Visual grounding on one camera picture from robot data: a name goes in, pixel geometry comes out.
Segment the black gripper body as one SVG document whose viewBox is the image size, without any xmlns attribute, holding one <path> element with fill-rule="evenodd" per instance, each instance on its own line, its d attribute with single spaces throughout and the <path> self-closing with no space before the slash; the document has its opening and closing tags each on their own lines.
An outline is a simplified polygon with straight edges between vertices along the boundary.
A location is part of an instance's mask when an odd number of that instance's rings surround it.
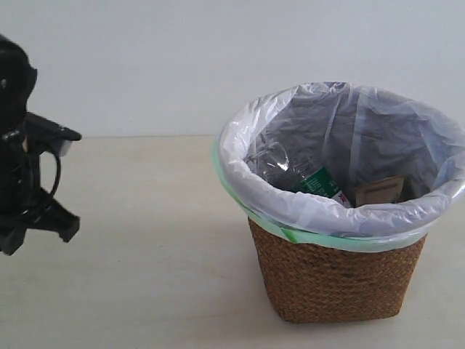
<svg viewBox="0 0 465 349">
<path fill-rule="evenodd" d="M 50 230 L 51 193 L 41 187 L 40 155 L 45 140 L 1 138 L 1 232 Z"/>
</svg>

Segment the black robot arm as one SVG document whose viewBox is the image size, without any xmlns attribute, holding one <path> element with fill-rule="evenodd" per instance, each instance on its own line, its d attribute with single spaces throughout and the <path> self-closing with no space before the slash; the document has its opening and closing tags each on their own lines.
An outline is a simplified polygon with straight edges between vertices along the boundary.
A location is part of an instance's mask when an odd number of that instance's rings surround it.
<svg viewBox="0 0 465 349">
<path fill-rule="evenodd" d="M 56 233 L 68 243 L 80 218 L 55 198 L 61 158 L 79 132 L 28 111 L 38 71 L 26 52 L 1 37 L 1 253 L 12 256 L 28 230 Z"/>
</svg>

